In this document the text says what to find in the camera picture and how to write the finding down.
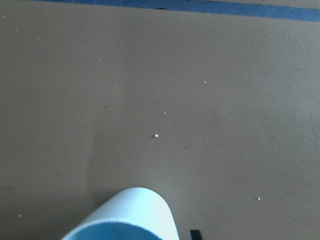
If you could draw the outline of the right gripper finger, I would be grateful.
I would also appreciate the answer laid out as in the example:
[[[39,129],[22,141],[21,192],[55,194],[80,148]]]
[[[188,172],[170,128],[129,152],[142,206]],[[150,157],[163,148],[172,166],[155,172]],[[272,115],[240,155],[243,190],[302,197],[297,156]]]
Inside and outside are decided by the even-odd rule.
[[[202,240],[201,231],[198,229],[191,229],[190,233],[190,240]]]

